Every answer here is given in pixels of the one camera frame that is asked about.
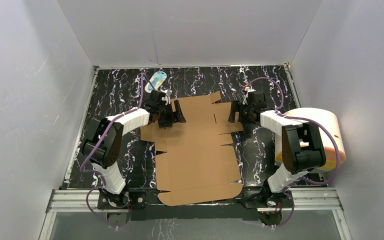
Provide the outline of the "brown cardboard box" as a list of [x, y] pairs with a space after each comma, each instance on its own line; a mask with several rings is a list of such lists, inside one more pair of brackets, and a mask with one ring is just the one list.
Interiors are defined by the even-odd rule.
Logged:
[[179, 99], [184, 123], [161, 128], [143, 126], [140, 138], [153, 142], [158, 199], [167, 206], [180, 206], [232, 199], [243, 185], [232, 133], [243, 130], [231, 123], [230, 103], [221, 94]]

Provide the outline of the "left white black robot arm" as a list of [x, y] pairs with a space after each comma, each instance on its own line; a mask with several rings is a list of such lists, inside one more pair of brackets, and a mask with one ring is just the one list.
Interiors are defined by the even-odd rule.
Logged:
[[129, 194], [123, 189], [126, 181], [118, 167], [118, 158], [123, 137], [133, 130], [157, 122], [159, 128], [172, 127], [175, 123], [185, 123], [179, 100], [171, 100], [166, 92], [152, 90], [149, 98], [138, 107], [114, 116], [93, 118], [85, 133], [80, 148], [84, 156], [81, 171], [89, 172], [102, 180], [102, 188], [110, 193], [110, 202], [117, 208], [129, 203]]

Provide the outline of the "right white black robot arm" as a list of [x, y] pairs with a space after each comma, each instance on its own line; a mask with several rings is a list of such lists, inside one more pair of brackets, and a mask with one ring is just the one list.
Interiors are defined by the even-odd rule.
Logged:
[[292, 117], [268, 107], [265, 93], [248, 90], [243, 101], [231, 102], [230, 123], [259, 124], [278, 136], [282, 163], [264, 182], [262, 202], [275, 207], [282, 199], [281, 192], [299, 181], [309, 171], [326, 164], [320, 125], [303, 117]]

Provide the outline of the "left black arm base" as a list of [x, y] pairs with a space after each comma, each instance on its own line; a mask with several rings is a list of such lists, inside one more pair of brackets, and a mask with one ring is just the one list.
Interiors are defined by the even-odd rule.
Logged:
[[146, 208], [147, 194], [144, 191], [128, 191], [123, 189], [121, 193], [110, 193], [105, 189], [99, 189], [97, 209], [106, 211], [105, 219], [119, 228], [126, 225], [133, 210]]

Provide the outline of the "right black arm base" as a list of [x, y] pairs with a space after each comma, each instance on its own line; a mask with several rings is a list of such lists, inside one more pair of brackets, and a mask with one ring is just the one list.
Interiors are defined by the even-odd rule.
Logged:
[[[247, 209], [266, 208], [258, 212], [258, 219], [263, 226], [273, 229], [288, 223], [295, 210], [295, 203], [288, 187], [280, 192], [272, 192], [268, 186], [263, 186], [260, 190], [248, 189], [235, 202]], [[291, 212], [284, 219], [282, 210], [286, 203], [291, 203]]]

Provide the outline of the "teal white packaged item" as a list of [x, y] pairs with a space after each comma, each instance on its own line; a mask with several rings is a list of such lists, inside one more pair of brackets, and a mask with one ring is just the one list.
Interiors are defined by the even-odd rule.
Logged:
[[167, 93], [168, 92], [167, 90], [164, 90], [161, 88], [162, 84], [167, 79], [167, 77], [168, 76], [164, 71], [155, 72], [151, 78], [148, 78], [147, 76], [145, 76], [145, 80], [146, 80], [146, 85], [144, 88], [145, 92], [150, 94], [153, 90], [156, 90], [159, 92]]

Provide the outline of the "large white tape roll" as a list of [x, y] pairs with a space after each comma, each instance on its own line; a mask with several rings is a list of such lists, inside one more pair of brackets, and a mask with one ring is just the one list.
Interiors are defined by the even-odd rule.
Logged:
[[[334, 138], [337, 148], [339, 150], [340, 162], [343, 163], [346, 160], [346, 153], [340, 132], [338, 118], [334, 113], [320, 108], [300, 107], [286, 111], [284, 115], [290, 117], [301, 117], [311, 119], [321, 124]], [[314, 169], [312, 173], [329, 172], [336, 168], [336, 152], [334, 149], [334, 145], [328, 135], [321, 128], [319, 129], [319, 131], [326, 154], [326, 164], [324, 166]]]

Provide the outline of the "aluminium frame rail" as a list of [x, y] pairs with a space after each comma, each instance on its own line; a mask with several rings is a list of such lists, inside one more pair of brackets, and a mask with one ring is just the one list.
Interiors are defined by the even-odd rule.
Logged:
[[[290, 189], [295, 211], [331, 210], [337, 230], [342, 240], [351, 240], [352, 236], [344, 215], [339, 194], [334, 187], [295, 186]], [[56, 213], [88, 212], [87, 189], [54, 190], [46, 207], [45, 220], [39, 234], [40, 240], [49, 240]]]

